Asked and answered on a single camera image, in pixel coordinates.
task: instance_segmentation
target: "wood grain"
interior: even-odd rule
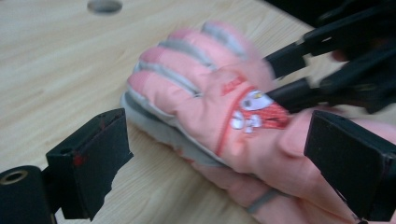
[[[140,53],[180,27],[226,21],[263,56],[309,28],[261,1],[124,0],[111,16],[87,1],[0,1],[0,171],[47,166],[45,153],[93,116],[118,108]],[[285,78],[313,82],[340,64],[327,55]],[[394,107],[373,119],[396,123]],[[255,223],[166,146],[128,127],[135,157],[119,171],[93,223]],[[89,223],[63,220],[59,223]]]

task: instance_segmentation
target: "cartoon character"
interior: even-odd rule
[[[231,126],[245,133],[254,128],[283,129],[288,123],[287,111],[261,91],[250,91],[236,106]]]

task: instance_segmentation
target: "pink glove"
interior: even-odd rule
[[[289,116],[264,94],[273,88],[272,79],[271,68],[239,33],[209,22],[201,32],[173,32],[144,52],[128,79],[128,93],[198,150],[230,166],[192,161],[238,203],[253,207],[260,222],[358,222],[303,155],[313,110]],[[355,121],[396,142],[394,127]],[[155,137],[144,126],[140,127]],[[274,192],[292,196],[271,197]]]

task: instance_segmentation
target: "glove finger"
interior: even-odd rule
[[[202,32],[216,39],[241,60],[260,60],[262,57],[253,44],[231,25],[221,21],[208,21]]]
[[[240,62],[240,59],[234,55],[232,51],[223,46],[216,39],[199,31],[190,29],[177,30],[170,34],[168,39],[183,41],[189,45],[195,46],[210,59],[211,64],[209,66],[214,69]]]
[[[194,97],[193,93],[183,88],[161,71],[142,70],[133,73],[127,80],[128,92],[145,109],[155,114],[170,125],[175,126],[175,114],[178,105]]]
[[[208,67],[203,66],[185,53],[163,47],[145,51],[139,60],[141,63],[160,64],[162,67],[180,74],[191,82],[190,86],[199,94],[205,89],[207,75],[211,72]]]

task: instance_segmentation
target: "metal ring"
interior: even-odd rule
[[[25,170],[11,172],[0,179],[0,185],[10,185],[23,180],[29,173]]]

